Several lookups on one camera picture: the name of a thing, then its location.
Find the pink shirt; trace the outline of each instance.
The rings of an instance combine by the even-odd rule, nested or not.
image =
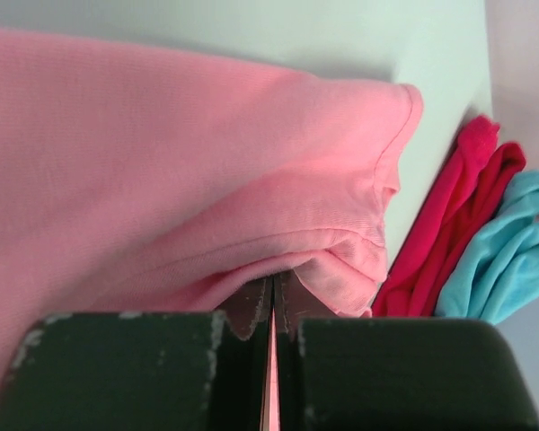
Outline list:
[[[54,311],[208,310],[294,268],[369,312],[419,92],[0,30],[0,375]]]

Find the blue cloth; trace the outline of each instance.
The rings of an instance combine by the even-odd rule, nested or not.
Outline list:
[[[497,324],[539,297],[538,214],[539,172],[518,173],[443,286],[436,316]]]

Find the clothing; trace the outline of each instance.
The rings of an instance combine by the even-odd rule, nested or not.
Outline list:
[[[360,315],[410,85],[0,30],[0,375],[64,311],[210,310],[294,268]]]
[[[491,185],[490,173],[482,179],[482,188],[485,191],[486,187],[495,186],[499,195],[495,207],[482,207],[482,199],[475,203],[472,195],[478,187],[480,173],[497,146],[498,132],[499,125],[484,116],[473,119],[462,129],[455,151],[439,173],[393,263],[387,281],[374,300],[372,309],[375,317],[422,315],[430,292],[439,289],[439,285],[435,284],[436,279],[439,279],[439,270],[443,269],[446,273],[453,269],[455,256],[461,255],[463,242],[467,241],[462,238],[463,234],[469,229],[474,230],[474,224],[479,222],[475,219],[476,215],[482,212],[480,218],[484,224],[487,215],[494,211],[500,201],[500,187],[503,184]],[[491,173],[496,169],[499,171],[500,159],[503,159],[504,154],[505,149],[494,159]],[[517,159],[516,164],[520,166],[522,156]],[[452,258],[444,267],[449,253]]]
[[[499,323],[539,296],[539,172],[509,183],[495,218],[471,240],[436,315]]]

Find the white wall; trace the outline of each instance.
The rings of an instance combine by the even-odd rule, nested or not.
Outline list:
[[[539,169],[539,0],[488,0],[487,14],[495,119]],[[539,299],[499,328],[539,408]]]

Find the turquoise cloth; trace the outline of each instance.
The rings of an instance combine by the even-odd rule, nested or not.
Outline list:
[[[516,174],[495,218],[472,238],[437,302],[436,316],[497,324],[539,297],[539,172]]]

